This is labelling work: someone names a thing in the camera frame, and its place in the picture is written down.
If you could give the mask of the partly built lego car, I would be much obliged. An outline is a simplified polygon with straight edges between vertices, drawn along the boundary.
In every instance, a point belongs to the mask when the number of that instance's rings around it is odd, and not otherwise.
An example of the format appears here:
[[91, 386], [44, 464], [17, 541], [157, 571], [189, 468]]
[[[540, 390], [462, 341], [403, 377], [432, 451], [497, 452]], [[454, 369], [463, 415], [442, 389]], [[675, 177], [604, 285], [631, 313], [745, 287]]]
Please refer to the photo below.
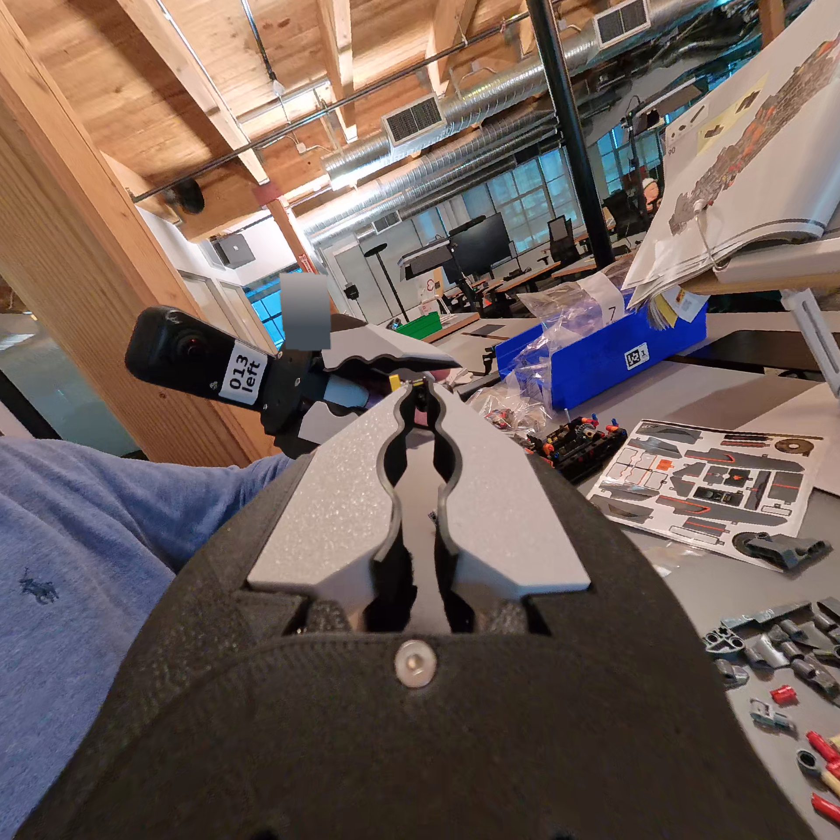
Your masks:
[[615, 419], [600, 428], [596, 414], [578, 416], [545, 438], [528, 434], [521, 443], [546, 460], [563, 478], [579, 486], [599, 474], [627, 442], [627, 431]]

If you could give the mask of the wooden support post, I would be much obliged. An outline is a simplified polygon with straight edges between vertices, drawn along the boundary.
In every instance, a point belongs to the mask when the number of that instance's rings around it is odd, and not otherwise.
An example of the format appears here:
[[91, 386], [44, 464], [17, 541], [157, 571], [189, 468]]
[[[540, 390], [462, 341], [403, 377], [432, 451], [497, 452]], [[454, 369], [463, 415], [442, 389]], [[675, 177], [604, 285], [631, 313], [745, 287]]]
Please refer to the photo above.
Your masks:
[[198, 308], [4, 3], [1, 48], [6, 283], [152, 460], [246, 466], [277, 455], [257, 414], [126, 370], [142, 310], [160, 303], [197, 316]]

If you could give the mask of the dark grey lego connectors cluster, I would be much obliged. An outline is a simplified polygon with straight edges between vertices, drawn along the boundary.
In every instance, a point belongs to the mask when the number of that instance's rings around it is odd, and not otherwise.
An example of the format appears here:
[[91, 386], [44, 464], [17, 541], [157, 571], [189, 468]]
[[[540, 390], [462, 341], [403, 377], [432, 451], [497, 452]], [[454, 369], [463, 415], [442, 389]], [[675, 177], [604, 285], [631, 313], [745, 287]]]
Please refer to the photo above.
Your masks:
[[782, 670], [838, 706], [837, 597], [728, 617], [719, 626], [737, 633], [746, 646], [734, 662], [710, 657], [727, 690], [745, 687], [752, 676], [769, 679]]

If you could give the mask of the dark grey lego axle bracket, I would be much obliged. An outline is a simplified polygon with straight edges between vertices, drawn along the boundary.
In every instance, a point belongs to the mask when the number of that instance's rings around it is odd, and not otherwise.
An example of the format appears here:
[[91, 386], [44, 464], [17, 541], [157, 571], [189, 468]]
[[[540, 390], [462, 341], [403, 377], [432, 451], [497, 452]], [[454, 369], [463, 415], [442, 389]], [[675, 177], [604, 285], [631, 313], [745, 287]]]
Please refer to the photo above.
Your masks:
[[733, 546], [752, 559], [769, 562], [784, 571], [794, 570], [811, 560], [821, 560], [833, 552], [832, 544], [823, 540], [769, 532], [738, 533]]

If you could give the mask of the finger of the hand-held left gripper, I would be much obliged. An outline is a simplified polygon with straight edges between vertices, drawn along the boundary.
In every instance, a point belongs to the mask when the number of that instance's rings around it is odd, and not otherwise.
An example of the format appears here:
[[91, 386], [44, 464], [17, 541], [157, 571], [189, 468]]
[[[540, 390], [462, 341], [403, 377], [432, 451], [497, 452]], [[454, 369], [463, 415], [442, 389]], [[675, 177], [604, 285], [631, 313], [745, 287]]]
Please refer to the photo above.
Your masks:
[[314, 448], [325, 444], [383, 399], [382, 395], [372, 395], [363, 406], [353, 407], [324, 401], [315, 402], [301, 420], [297, 432], [300, 446]]
[[460, 367], [432, 344], [378, 325], [363, 324], [330, 334], [322, 350], [323, 369], [343, 377], [375, 377], [398, 371], [424, 373]]

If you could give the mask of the silver ventilation duct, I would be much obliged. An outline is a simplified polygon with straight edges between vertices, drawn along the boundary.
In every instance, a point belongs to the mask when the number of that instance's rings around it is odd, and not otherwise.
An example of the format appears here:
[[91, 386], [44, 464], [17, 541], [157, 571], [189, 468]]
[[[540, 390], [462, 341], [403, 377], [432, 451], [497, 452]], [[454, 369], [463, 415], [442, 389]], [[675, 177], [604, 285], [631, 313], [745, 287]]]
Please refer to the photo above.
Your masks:
[[[570, 78], [582, 78], [573, 94], [584, 123], [650, 70], [752, 46], [758, 37], [754, 2], [648, 2], [648, 7], [651, 28], [613, 47], [599, 50], [592, 20], [561, 39]], [[440, 99], [440, 108], [446, 126], [406, 146], [393, 150], [382, 130], [325, 160], [332, 186], [349, 186], [353, 178], [362, 183], [298, 218], [314, 246], [325, 248], [388, 214], [409, 217], [426, 196], [544, 138], [555, 140], [559, 129], [536, 52]]]

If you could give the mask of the black office chair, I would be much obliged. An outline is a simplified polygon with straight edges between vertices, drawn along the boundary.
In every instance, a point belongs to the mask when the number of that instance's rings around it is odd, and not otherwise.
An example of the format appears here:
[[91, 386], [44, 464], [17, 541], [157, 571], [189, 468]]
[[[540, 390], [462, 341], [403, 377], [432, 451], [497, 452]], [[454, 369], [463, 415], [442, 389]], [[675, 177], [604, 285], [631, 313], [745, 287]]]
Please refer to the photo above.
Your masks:
[[553, 263], [565, 267], [580, 258], [574, 242], [572, 222], [564, 215], [549, 221], [549, 252]]

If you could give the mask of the clear bag of lego parts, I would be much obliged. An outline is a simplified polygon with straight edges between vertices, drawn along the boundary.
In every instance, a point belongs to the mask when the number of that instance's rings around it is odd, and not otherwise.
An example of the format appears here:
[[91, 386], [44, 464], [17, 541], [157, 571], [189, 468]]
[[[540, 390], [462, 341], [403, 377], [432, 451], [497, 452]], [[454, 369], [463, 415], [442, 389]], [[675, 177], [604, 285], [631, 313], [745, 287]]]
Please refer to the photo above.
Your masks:
[[510, 437], [544, 438], [559, 427], [559, 422], [542, 402], [520, 393], [518, 387], [505, 383], [479, 389], [466, 402], [494, 427]]

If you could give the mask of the small black yellow lego assembly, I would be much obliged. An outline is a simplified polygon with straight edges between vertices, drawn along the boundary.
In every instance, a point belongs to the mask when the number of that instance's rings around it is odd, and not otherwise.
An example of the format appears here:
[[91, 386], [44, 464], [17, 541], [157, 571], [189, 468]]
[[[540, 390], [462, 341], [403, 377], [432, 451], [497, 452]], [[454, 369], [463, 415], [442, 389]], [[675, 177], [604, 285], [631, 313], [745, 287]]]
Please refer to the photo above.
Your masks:
[[431, 388], [436, 379], [431, 373], [419, 374], [413, 379], [403, 380], [398, 374], [391, 374], [388, 383], [392, 392], [398, 392], [404, 385], [409, 393], [398, 404], [398, 414], [405, 422], [405, 428], [429, 430], [428, 410], [434, 396]]

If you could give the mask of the open lego instruction booklet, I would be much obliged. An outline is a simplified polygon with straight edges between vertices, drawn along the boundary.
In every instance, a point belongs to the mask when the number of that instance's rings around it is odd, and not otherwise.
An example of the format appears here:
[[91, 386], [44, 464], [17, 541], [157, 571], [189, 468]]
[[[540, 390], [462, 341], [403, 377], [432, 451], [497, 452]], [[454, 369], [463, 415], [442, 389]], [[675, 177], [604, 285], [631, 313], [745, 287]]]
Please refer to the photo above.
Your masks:
[[814, 2], [666, 132], [631, 308], [750, 246], [824, 236], [838, 206], [838, 6]]

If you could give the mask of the lego sticker sheet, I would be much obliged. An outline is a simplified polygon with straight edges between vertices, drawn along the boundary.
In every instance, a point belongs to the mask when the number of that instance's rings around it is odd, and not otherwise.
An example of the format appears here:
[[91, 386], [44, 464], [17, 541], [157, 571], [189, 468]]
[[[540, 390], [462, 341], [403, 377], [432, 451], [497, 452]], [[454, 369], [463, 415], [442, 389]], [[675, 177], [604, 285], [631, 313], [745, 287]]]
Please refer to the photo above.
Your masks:
[[792, 571], [740, 553], [733, 540], [741, 532], [819, 539], [801, 535], [800, 528], [827, 450], [824, 437], [645, 419], [587, 499], [623, 526], [761, 568]]

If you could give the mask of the blue plastic bin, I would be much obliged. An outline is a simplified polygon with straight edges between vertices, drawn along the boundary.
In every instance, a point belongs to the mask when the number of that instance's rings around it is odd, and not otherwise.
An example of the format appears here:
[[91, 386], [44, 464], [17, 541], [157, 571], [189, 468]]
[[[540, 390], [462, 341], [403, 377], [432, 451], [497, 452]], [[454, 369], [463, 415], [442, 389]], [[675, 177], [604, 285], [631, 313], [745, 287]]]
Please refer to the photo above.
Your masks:
[[[625, 318], [549, 357], [547, 392], [526, 381], [520, 393], [546, 408], [574, 408], [657, 363], [681, 354], [707, 336], [707, 296], [673, 287], [665, 299], [628, 311]], [[539, 323], [496, 347], [497, 368], [505, 381], [513, 353], [537, 337]], [[513, 386], [518, 388], [519, 379]]]

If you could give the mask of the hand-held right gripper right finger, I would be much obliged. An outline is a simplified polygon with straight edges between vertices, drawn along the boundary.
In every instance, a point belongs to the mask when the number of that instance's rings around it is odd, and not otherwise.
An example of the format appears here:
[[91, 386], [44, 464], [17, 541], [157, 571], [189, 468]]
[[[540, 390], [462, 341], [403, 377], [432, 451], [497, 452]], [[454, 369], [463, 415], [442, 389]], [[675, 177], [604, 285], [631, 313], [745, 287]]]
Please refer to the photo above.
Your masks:
[[532, 457], [458, 397], [429, 386], [437, 494], [435, 565], [444, 599], [586, 590], [586, 572]]

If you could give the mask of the pile of small lego pieces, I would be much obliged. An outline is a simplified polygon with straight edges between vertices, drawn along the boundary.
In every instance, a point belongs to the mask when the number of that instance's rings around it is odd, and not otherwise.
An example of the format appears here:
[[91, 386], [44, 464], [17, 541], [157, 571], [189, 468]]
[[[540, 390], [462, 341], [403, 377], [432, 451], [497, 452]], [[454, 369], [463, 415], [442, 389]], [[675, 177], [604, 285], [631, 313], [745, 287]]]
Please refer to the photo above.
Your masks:
[[808, 689], [782, 684], [749, 697], [749, 718], [763, 732], [773, 776], [812, 828], [838, 838], [838, 707], [812, 703]]

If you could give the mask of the studio light panel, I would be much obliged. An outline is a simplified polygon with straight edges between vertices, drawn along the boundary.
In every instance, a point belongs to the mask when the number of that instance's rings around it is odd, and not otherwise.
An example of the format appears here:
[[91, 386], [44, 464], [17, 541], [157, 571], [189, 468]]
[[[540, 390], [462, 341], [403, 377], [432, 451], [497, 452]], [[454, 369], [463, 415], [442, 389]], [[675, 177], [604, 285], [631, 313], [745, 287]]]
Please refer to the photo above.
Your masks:
[[446, 265], [453, 258], [448, 238], [439, 238], [399, 258], [400, 280], [413, 280], [429, 270]]

